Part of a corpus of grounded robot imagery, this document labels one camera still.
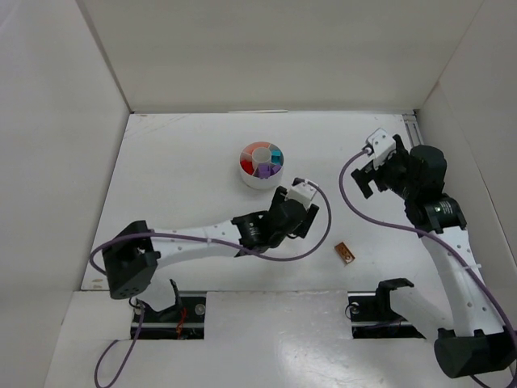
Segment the purple printed lego brick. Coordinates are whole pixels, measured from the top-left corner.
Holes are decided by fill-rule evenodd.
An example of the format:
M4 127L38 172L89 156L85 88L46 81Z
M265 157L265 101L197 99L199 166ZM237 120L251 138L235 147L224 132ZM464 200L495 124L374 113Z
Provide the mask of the purple printed lego brick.
M270 165L267 168L268 176L273 176L277 174L281 170L282 166L280 164Z

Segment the red lego brick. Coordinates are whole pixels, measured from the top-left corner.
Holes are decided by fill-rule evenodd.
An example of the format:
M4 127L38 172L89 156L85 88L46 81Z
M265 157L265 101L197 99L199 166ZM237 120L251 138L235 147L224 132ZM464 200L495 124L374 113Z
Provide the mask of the red lego brick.
M241 165L241 168L242 170L247 173L248 175L253 175L254 174L254 166L253 166L253 163L250 161L250 160L241 160L240 161L240 165Z

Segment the white round divided container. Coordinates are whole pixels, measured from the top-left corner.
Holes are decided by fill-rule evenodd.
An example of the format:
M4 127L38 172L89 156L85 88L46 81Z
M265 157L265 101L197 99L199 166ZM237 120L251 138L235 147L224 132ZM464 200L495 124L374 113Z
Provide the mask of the white round divided container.
M243 182L255 190L269 190L280 185L284 171L284 154L275 144L257 141L247 145L239 157Z

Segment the teal lego brick pair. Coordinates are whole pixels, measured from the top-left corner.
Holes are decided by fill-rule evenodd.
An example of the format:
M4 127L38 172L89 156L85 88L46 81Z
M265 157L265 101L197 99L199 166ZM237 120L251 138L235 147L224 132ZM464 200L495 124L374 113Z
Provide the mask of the teal lego brick pair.
M282 163L282 152L280 150L271 151L271 163L274 165L280 165Z

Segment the orange round lego dish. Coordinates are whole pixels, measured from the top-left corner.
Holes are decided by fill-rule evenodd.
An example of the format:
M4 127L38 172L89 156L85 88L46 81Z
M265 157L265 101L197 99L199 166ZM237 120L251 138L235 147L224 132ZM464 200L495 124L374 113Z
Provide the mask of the orange round lego dish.
M253 152L258 148L268 149L270 147L270 144L271 144L270 142L266 142L266 141L256 141L256 142L253 142L253 143L247 145L243 149L242 153L252 155Z

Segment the brown lego plate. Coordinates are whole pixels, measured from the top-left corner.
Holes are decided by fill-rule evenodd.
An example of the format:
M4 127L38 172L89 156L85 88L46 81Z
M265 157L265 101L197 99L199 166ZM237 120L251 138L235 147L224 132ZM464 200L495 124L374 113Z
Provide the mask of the brown lego plate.
M340 242L334 246L334 250L342 260L344 265L348 265L355 260L354 254L348 248L348 246L344 242Z

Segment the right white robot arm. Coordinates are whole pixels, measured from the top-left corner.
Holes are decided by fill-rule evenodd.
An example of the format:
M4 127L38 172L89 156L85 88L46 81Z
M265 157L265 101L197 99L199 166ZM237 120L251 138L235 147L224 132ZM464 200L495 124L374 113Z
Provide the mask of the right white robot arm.
M467 222L459 203L443 190L447 161L433 146L407 150L398 135L377 129L361 153L370 160L351 176L365 198L374 183L404 201L410 225L391 228L415 233L427 249L446 293L451 314L430 303L406 278L383 280L372 306L381 317L409 321L433 345L449 378L502 371L516 360L516 331L487 289L470 250Z

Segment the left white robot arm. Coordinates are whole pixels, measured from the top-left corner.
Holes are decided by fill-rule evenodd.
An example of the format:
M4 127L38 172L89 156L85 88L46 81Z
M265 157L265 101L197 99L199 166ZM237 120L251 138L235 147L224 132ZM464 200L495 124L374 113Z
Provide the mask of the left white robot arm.
M269 209L212 226L180 231L152 230L134 221L100 250L109 293L114 300L136 298L154 313L179 305L177 287L159 271L191 260L264 256L286 238L304 238L319 210L316 188L297 180L278 187Z

